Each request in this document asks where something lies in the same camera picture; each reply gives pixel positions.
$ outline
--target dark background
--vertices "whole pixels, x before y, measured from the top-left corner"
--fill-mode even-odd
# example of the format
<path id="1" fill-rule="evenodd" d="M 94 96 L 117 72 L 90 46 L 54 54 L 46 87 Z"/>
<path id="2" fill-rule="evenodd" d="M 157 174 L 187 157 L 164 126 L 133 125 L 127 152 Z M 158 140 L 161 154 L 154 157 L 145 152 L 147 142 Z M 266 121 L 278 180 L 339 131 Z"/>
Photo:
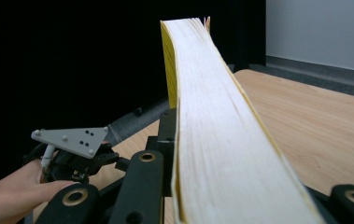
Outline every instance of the dark background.
<path id="1" fill-rule="evenodd" d="M 211 16 L 234 71 L 264 64 L 264 1 L 0 1 L 0 179 L 35 129 L 103 127 L 167 97 L 160 20 Z"/>

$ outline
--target metal bracket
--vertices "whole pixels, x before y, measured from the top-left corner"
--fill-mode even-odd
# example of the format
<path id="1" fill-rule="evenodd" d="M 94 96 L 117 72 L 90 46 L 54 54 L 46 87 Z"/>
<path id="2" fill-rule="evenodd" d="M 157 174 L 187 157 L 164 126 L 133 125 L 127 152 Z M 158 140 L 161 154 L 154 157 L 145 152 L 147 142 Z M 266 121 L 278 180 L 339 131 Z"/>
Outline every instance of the metal bracket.
<path id="1" fill-rule="evenodd" d="M 49 146 L 77 154 L 87 159 L 94 157 L 108 132 L 103 128 L 35 130 L 31 137 Z"/>

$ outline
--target thick book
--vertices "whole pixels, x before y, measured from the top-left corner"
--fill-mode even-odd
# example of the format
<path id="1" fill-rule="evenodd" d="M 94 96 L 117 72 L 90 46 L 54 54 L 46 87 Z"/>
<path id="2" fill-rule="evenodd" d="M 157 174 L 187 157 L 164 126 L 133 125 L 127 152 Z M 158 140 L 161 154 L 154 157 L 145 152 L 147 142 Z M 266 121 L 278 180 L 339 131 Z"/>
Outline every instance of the thick book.
<path id="1" fill-rule="evenodd" d="M 176 223 L 324 223 L 211 39 L 209 20 L 161 21 L 177 109 Z"/>

